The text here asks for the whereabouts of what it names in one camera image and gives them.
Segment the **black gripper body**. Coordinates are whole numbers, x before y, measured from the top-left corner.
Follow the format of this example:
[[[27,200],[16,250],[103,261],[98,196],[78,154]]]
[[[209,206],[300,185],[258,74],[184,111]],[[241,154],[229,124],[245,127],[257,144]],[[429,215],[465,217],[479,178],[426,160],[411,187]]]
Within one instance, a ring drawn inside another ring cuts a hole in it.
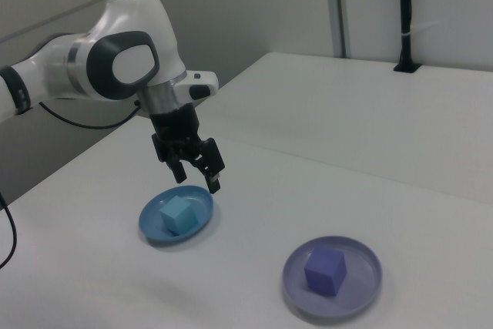
[[[170,112],[150,114],[149,117],[155,130],[152,139],[156,148],[184,145],[197,149],[200,146],[200,122],[192,103]]]

